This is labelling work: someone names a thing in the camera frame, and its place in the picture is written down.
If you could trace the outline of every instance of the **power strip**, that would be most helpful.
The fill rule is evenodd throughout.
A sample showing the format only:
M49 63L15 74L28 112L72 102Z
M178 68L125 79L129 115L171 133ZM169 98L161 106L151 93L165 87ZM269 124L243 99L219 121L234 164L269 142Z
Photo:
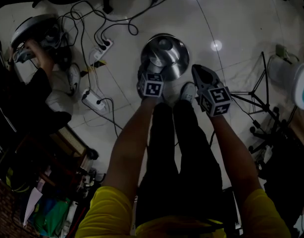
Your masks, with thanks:
M107 53L107 51L111 48L111 46L113 45L113 41L111 39L106 39L106 41L108 41L110 43L109 46L106 46L106 50L102 50L100 47L99 47L99 50L97 50L97 52L94 53L94 58L99 61L103 56L104 54Z
M102 101L101 98L93 90L89 90L88 88L86 88L84 90L83 96L85 94L87 94L88 91L89 91L89 94L86 96L86 98L84 100L93 109L98 110L98 111L102 111L106 106L105 101Z

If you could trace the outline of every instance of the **metal basin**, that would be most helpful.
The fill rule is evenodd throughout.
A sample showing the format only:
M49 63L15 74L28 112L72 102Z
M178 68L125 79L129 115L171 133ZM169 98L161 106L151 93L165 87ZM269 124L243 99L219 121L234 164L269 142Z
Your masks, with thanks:
M144 69L161 74L167 82L182 76L189 62L186 46L170 34L154 35L141 52L141 64L144 64Z

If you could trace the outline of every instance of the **foot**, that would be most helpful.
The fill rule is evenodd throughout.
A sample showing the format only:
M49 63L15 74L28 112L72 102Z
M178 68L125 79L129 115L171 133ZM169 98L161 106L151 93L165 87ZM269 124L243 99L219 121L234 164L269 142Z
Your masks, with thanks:
M79 68L72 64L71 67L67 70L67 79L69 83L69 88L71 90L70 96L73 96L78 89L79 82L81 80L81 75Z
M192 82L187 82L181 89L181 98L180 100L186 100L190 103L193 102L196 96L196 87Z

